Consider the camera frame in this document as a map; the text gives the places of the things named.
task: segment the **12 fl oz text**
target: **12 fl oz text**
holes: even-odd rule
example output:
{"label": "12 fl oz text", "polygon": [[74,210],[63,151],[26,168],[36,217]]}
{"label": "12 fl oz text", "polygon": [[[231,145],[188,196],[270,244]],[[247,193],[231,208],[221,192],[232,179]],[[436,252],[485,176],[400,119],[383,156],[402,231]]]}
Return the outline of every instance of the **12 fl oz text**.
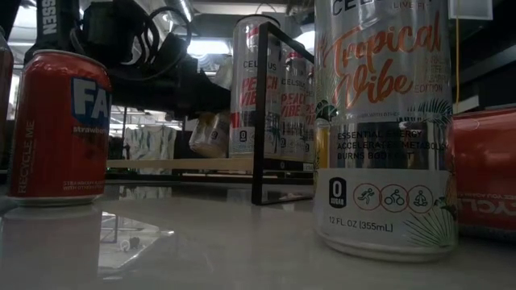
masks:
{"label": "12 fl oz text", "polygon": [[345,226],[348,228],[358,229],[358,230],[371,230],[371,231],[383,231],[387,233],[394,232],[394,227],[392,223],[384,223],[378,224],[375,222],[364,222],[361,220],[352,220],[341,217],[328,217],[329,222],[335,226]]}

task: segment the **cycling icon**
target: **cycling icon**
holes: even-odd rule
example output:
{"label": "cycling icon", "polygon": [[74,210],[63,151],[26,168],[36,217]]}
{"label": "cycling icon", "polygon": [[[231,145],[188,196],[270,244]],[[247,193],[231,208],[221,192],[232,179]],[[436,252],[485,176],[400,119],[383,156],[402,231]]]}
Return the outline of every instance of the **cycling icon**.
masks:
{"label": "cycling icon", "polygon": [[390,184],[381,190],[381,205],[391,213],[400,213],[409,203],[405,188],[398,184]]}
{"label": "cycling icon", "polygon": [[405,204],[405,200],[400,196],[400,191],[398,189],[394,190],[393,194],[384,199],[384,203],[386,205],[392,205],[394,202],[396,202],[397,205]]}

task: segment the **can rim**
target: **can rim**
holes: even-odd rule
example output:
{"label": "can rim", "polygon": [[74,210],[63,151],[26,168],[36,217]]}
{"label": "can rim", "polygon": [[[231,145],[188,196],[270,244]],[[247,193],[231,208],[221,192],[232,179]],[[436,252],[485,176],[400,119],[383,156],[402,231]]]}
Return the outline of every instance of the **can rim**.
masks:
{"label": "can rim", "polygon": [[75,56],[78,58],[82,58],[83,60],[88,60],[89,62],[92,62],[92,63],[100,66],[104,70],[107,70],[106,66],[104,64],[101,64],[99,61],[94,60],[91,57],[83,56],[83,55],[75,53],[75,52],[61,51],[58,49],[38,49],[37,51],[34,52],[34,56],[37,54],[42,54],[42,53],[60,53],[60,54],[65,54],[65,55],[69,55],[69,56]]}
{"label": "can rim", "polygon": [[280,22],[279,22],[279,21],[277,21],[277,19],[275,19],[275,18],[274,18],[274,17],[272,17],[272,16],[268,16],[268,15],[264,15],[264,14],[249,14],[249,15],[245,15],[244,17],[242,17],[241,19],[238,19],[238,20],[236,21],[235,26],[237,26],[237,25],[240,23],[240,21],[245,20],[245,19],[248,19],[248,18],[251,18],[251,17],[264,17],[264,18],[270,19],[270,20],[272,20],[273,22],[275,22],[279,28],[281,28],[281,24],[280,24]]}

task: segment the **wooden shelf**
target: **wooden shelf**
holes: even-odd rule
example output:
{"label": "wooden shelf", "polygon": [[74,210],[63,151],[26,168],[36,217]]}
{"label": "wooden shelf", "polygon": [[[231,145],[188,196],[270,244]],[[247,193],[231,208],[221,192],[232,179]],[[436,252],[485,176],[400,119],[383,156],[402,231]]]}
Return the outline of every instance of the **wooden shelf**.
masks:
{"label": "wooden shelf", "polygon": [[166,168],[252,171],[252,158],[107,160],[108,168]]}

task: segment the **black equipment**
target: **black equipment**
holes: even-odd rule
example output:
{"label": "black equipment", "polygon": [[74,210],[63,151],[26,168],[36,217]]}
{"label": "black equipment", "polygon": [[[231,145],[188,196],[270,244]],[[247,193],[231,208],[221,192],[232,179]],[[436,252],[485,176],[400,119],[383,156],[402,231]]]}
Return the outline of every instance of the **black equipment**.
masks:
{"label": "black equipment", "polygon": [[[39,49],[91,57],[107,67],[117,106],[166,111],[174,118],[229,109],[230,91],[197,72],[197,60],[186,53],[192,29],[179,10],[166,6],[147,14],[133,0],[92,2],[81,20],[78,0],[35,2],[37,39],[25,55],[26,63]],[[186,36],[169,32],[159,48],[160,34],[152,19],[165,11],[182,19]],[[133,60],[135,39],[141,53],[136,62],[127,64]]]}

